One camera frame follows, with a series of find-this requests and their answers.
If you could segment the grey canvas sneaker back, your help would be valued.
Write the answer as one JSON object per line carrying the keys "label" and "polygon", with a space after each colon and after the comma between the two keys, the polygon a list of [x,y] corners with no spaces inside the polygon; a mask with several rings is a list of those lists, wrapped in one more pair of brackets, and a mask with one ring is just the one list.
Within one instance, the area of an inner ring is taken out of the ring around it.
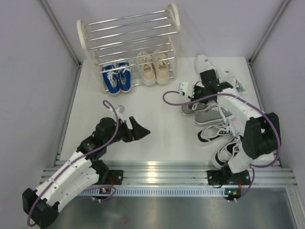
{"label": "grey canvas sneaker back", "polygon": [[184,115],[191,115],[191,114],[195,113],[195,111],[204,110],[207,107],[208,107],[207,104],[195,103],[195,104],[190,104],[190,105],[182,105],[181,111]]}

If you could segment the grey canvas sneaker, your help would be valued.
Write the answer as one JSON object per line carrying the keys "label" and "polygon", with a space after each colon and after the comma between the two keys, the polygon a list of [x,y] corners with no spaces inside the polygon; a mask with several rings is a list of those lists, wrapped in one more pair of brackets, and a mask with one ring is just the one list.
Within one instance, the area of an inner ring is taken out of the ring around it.
{"label": "grey canvas sneaker", "polygon": [[184,115],[191,115],[191,114],[195,113],[195,111],[204,110],[207,107],[208,107],[207,104],[195,103],[195,104],[190,104],[190,105],[182,105],[181,111]]}
{"label": "grey canvas sneaker", "polygon": [[232,116],[231,112],[218,105],[211,105],[206,108],[197,108],[194,112],[195,123],[199,126],[225,122]]}

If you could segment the grey canvas sneaker front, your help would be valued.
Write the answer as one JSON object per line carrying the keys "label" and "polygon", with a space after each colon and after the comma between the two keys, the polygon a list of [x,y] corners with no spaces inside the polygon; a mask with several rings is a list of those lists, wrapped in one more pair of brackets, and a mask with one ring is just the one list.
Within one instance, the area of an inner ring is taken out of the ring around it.
{"label": "grey canvas sneaker front", "polygon": [[231,112],[218,105],[211,105],[206,108],[197,108],[194,112],[195,123],[199,126],[225,122],[232,116]]}

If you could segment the beige lace sneaker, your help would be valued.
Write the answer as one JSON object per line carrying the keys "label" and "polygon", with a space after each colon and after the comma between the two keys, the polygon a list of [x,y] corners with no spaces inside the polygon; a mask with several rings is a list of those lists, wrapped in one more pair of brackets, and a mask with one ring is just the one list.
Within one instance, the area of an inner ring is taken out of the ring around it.
{"label": "beige lace sneaker", "polygon": [[170,77],[167,55],[164,52],[161,52],[161,50],[155,50],[152,54],[152,61],[157,83],[161,85],[168,84]]}
{"label": "beige lace sneaker", "polygon": [[145,51],[139,52],[136,58],[136,67],[141,75],[144,85],[152,86],[156,83],[156,76],[150,54]]}

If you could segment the blue canvas sneaker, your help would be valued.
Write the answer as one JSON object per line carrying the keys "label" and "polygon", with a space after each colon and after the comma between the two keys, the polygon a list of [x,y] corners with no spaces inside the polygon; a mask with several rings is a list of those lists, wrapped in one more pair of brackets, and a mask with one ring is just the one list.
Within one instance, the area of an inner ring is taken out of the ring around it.
{"label": "blue canvas sneaker", "polygon": [[114,68],[115,67],[112,63],[108,63],[102,66],[102,76],[104,82],[108,88],[108,92],[112,95],[116,95],[120,92],[119,78]]}
{"label": "blue canvas sneaker", "polygon": [[127,93],[131,90],[131,69],[127,60],[119,60],[116,64],[119,80],[120,80],[120,89],[123,93]]}

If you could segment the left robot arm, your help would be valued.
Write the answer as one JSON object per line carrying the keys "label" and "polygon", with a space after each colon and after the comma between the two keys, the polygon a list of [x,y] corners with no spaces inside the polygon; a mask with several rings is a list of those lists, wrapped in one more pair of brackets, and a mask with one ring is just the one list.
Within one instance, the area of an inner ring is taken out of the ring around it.
{"label": "left robot arm", "polygon": [[48,228],[71,200],[81,192],[94,190],[93,185],[98,184],[97,190],[108,198],[115,194],[113,185],[122,183],[122,171],[109,170],[100,159],[107,152],[107,146],[120,141],[137,141],[151,133],[134,117],[129,120],[132,128],[120,118],[101,119],[60,169],[35,189],[23,192],[22,205],[29,227]]}

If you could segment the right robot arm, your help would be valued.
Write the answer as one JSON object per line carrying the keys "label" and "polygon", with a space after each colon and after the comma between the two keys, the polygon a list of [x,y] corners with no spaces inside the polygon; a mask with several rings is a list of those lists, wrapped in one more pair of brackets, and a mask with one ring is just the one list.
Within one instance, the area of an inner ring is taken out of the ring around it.
{"label": "right robot arm", "polygon": [[234,184],[257,158],[279,149],[279,119],[275,113],[266,114],[248,103],[228,82],[194,87],[193,101],[206,102],[211,98],[216,100],[219,109],[228,110],[244,127],[244,132],[239,134],[220,113],[220,124],[207,127],[197,135],[202,143],[233,136],[215,154],[212,163],[222,171],[226,183]]}

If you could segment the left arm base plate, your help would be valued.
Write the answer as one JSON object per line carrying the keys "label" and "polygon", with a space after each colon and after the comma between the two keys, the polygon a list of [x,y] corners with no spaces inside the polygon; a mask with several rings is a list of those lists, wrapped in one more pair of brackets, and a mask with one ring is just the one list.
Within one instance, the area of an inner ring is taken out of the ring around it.
{"label": "left arm base plate", "polygon": [[123,181],[123,170],[108,170],[100,175],[99,184],[102,185],[121,185]]}

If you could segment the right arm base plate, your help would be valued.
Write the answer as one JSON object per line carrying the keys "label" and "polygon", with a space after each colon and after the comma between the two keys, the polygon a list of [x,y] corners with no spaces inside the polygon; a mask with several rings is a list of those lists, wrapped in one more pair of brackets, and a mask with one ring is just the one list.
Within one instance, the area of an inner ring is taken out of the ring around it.
{"label": "right arm base plate", "polygon": [[251,183],[250,175],[247,170],[237,174],[226,174],[222,170],[207,171],[208,185],[220,188],[226,185],[249,185]]}

